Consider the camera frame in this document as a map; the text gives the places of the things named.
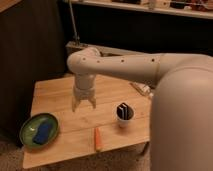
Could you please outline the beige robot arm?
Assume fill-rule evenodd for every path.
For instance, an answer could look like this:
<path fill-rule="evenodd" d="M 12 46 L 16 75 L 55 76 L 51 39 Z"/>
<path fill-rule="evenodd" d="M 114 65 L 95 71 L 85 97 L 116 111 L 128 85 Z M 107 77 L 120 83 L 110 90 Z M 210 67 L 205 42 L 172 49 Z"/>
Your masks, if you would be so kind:
<path fill-rule="evenodd" d="M 213 57 L 155 53 L 103 57 L 94 47 L 71 54 L 76 107 L 94 99 L 97 74 L 155 89 L 150 112 L 151 171 L 213 171 Z"/>

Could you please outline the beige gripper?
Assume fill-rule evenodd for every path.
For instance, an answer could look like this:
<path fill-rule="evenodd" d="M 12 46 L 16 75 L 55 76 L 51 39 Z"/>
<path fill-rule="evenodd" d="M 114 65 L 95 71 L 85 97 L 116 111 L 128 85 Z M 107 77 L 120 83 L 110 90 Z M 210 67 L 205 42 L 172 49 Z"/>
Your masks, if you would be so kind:
<path fill-rule="evenodd" d="M 80 89 L 76 86 L 73 87 L 73 100 L 72 100 L 72 111 L 75 112 L 77 107 L 80 105 L 81 100 L 88 100 L 93 109 L 96 108 L 95 89 Z"/>

